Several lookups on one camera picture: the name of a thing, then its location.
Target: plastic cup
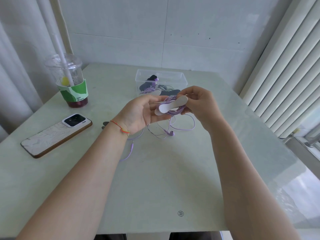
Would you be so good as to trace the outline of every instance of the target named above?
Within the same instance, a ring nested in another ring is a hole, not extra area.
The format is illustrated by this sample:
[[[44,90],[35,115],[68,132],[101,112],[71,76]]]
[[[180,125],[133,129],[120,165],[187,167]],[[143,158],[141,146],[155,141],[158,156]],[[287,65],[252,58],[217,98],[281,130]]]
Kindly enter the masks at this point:
[[[55,77],[58,89],[69,107],[80,108],[88,103],[88,89],[81,69],[82,61],[75,55],[64,55],[67,68],[66,64],[61,62],[59,55],[48,57],[44,64]]]

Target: forearm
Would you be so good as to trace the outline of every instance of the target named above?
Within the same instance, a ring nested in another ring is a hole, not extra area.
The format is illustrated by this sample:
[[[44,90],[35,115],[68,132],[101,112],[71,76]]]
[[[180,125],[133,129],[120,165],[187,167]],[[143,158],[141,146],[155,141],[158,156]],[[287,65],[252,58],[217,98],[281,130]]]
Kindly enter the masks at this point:
[[[17,239],[93,239],[127,138],[115,124],[107,125]]]
[[[226,223],[235,239],[300,239],[230,125],[213,120],[209,133],[219,171]]]

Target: phone case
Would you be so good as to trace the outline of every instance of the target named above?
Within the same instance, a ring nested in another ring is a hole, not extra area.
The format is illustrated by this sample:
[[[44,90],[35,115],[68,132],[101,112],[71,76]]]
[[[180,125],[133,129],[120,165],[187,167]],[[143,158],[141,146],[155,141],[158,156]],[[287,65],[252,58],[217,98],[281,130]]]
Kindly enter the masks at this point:
[[[25,139],[21,142],[21,145],[32,157],[39,158],[84,131],[91,125],[92,121],[88,118],[84,123],[73,128],[69,128],[62,122],[59,122]]]

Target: white straw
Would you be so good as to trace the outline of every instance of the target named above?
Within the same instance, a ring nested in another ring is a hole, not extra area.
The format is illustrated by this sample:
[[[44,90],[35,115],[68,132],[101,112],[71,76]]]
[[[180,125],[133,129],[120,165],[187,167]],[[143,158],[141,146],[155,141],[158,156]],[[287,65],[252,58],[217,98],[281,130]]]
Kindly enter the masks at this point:
[[[71,76],[70,70],[68,68],[68,64],[67,64],[66,58],[64,57],[63,49],[62,49],[61,44],[59,42],[58,36],[56,34],[52,34],[52,37],[54,39],[56,47],[58,48],[58,54],[59,54],[61,63],[64,66],[64,69],[63,69],[64,74],[68,78],[70,86],[74,86],[75,84],[73,83],[72,76]]]

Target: smartphone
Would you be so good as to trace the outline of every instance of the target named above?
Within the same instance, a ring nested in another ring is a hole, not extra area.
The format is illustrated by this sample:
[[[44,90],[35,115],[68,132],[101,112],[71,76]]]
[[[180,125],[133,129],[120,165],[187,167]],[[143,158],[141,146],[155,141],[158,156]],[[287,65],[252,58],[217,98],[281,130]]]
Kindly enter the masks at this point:
[[[91,120],[79,113],[75,113],[53,126],[25,139],[21,142],[21,146],[32,157],[39,158],[91,125]]]

